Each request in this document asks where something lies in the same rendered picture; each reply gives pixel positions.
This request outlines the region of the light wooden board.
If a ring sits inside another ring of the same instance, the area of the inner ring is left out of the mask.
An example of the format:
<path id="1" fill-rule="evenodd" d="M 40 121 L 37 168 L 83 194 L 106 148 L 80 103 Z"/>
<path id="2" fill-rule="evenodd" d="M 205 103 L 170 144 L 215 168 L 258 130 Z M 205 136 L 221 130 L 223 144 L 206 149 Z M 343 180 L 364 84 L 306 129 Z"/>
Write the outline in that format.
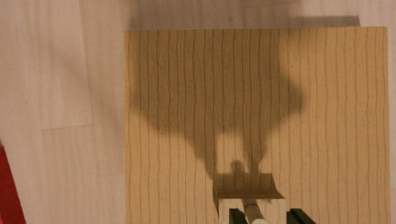
<path id="1" fill-rule="evenodd" d="M 277 190 L 316 224 L 391 224 L 388 26 L 124 31 L 125 224 L 219 224 Z"/>

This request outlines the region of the small wooden block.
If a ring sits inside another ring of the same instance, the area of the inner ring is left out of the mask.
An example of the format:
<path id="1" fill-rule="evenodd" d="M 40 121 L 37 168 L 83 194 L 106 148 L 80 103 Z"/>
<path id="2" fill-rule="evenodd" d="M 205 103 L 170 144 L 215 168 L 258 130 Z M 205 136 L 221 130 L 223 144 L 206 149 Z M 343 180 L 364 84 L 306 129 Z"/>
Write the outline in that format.
<path id="1" fill-rule="evenodd" d="M 258 206 L 268 224 L 286 224 L 285 198 L 277 190 L 217 190 L 219 224 L 229 224 L 229 208 L 245 215 L 249 204 Z"/>

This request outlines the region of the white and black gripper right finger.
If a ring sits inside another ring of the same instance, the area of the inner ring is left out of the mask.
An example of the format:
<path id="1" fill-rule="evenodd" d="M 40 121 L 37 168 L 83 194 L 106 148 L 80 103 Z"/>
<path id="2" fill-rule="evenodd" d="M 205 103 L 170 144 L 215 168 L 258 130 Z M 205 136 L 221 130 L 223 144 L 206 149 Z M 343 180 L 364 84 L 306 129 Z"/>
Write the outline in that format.
<path id="1" fill-rule="evenodd" d="M 316 224 L 301 208 L 290 208 L 286 213 L 286 224 Z"/>

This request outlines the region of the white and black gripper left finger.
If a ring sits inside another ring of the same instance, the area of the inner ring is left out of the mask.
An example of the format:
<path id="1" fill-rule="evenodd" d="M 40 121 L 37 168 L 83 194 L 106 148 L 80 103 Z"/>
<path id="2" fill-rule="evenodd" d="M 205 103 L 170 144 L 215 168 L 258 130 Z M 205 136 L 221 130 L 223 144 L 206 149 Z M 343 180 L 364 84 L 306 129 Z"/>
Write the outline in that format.
<path id="1" fill-rule="evenodd" d="M 248 222 L 239 208 L 229 208 L 229 224 L 248 224 Z"/>

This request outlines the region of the red open tray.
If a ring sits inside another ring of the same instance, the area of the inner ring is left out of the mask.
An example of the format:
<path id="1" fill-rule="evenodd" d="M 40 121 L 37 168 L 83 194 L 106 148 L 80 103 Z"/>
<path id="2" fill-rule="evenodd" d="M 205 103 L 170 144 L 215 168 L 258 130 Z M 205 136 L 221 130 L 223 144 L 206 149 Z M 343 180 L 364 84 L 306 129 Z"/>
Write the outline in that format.
<path id="1" fill-rule="evenodd" d="M 27 224 L 4 146 L 0 146 L 0 224 Z"/>

